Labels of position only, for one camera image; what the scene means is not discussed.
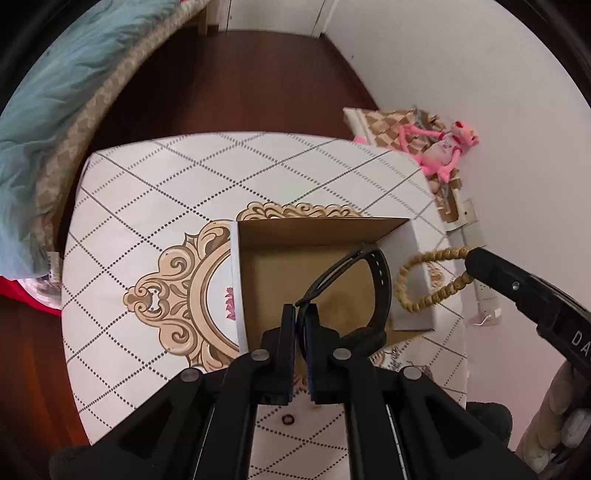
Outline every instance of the table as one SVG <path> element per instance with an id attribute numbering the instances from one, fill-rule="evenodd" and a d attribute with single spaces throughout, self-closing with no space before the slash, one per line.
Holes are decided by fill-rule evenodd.
<path id="1" fill-rule="evenodd" d="M 63 265 L 63 338 L 91 443 L 189 365 L 238 354 L 228 222 L 284 215 L 409 216 L 423 251 L 449 246 L 424 176 L 401 152 L 344 140 L 233 132 L 183 135 L 94 153 L 76 197 Z M 433 264 L 440 283 L 450 265 Z M 376 353 L 417 365 L 466 401 L 459 296 L 436 329 Z M 261 406 L 251 477 L 349 475 L 341 406 L 314 406 L 295 381 L 286 407 Z M 283 425 L 291 413 L 295 423 Z"/>

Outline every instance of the cardboard box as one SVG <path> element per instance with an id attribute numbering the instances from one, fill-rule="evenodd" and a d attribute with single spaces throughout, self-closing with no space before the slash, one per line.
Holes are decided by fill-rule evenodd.
<path id="1" fill-rule="evenodd" d="M 230 258 L 240 352 L 259 347 L 264 331 L 280 324 L 284 303 L 295 303 L 310 284 L 361 243 L 382 249 L 392 283 L 400 266 L 419 253 L 408 218 L 279 218 L 230 225 Z M 411 298 L 430 293 L 424 266 L 408 276 Z M 374 285 L 366 261 L 347 270 L 314 301 L 322 325 L 341 336 L 367 325 L 374 311 Z M 434 329 L 434 309 L 403 310 L 392 292 L 389 326 L 396 332 Z M 396 341 L 409 338 L 399 335 Z"/>

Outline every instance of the watch band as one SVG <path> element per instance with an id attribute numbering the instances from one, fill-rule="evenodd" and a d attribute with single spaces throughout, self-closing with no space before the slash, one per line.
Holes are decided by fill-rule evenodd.
<path id="1" fill-rule="evenodd" d="M 392 302 L 392 280 L 390 277 L 390 269 L 388 268 L 388 262 L 386 262 L 384 254 L 377 245 L 362 244 L 359 248 L 356 248 L 351 253 L 341 258 L 337 263 L 332 265 L 319 276 L 314 283 L 312 283 L 310 288 L 308 288 L 306 294 L 295 303 L 295 306 L 299 307 L 295 323 L 295 331 L 300 352 L 304 359 L 306 358 L 305 331 L 306 311 L 308 305 L 359 260 L 365 260 L 368 263 L 374 281 L 374 313 L 366 327 L 356 329 L 341 338 L 340 346 L 353 349 L 368 336 L 375 336 L 376 334 L 378 334 L 377 338 L 382 342 L 382 345 L 375 348 L 374 351 L 383 346 L 383 342 L 385 342 L 384 330 L 390 313 L 390 304 Z"/>

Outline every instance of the wooden bead bracelet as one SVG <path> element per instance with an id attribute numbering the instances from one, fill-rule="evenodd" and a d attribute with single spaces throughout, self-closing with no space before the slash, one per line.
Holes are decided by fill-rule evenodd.
<path id="1" fill-rule="evenodd" d="M 446 286 L 440 288 L 431 295 L 425 295 L 418 301 L 410 301 L 407 295 L 407 275 L 412 267 L 427 262 L 435 262 L 442 260 L 465 260 L 470 248 L 446 248 L 444 250 L 434 250 L 424 254 L 418 254 L 412 257 L 398 272 L 396 283 L 394 284 L 394 291 L 396 298 L 402 305 L 402 308 L 409 312 L 420 312 L 431 305 L 442 302 L 446 298 L 454 295 L 462 290 L 466 285 L 474 281 L 467 272 L 457 277 L 454 281 L 448 283 Z"/>

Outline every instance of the diamond grid pattern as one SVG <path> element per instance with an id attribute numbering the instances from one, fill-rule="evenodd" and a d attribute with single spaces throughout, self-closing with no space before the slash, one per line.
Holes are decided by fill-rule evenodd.
<path id="1" fill-rule="evenodd" d="M 421 246 L 447 246 L 416 163 L 398 152 L 322 137 L 256 132 L 190 135 L 94 154 L 76 199 L 64 261 L 64 348 L 80 418 L 95 442 L 187 366 L 122 303 L 167 247 L 249 202 L 349 204 L 365 216 L 415 218 Z M 451 268 L 443 270 L 453 278 Z M 461 305 L 441 306 L 438 328 L 385 351 L 386 366 L 418 365 L 465 402 Z M 281 417 L 291 413 L 292 426 Z M 341 406 L 305 390 L 259 408 L 250 477 L 348 477 Z"/>

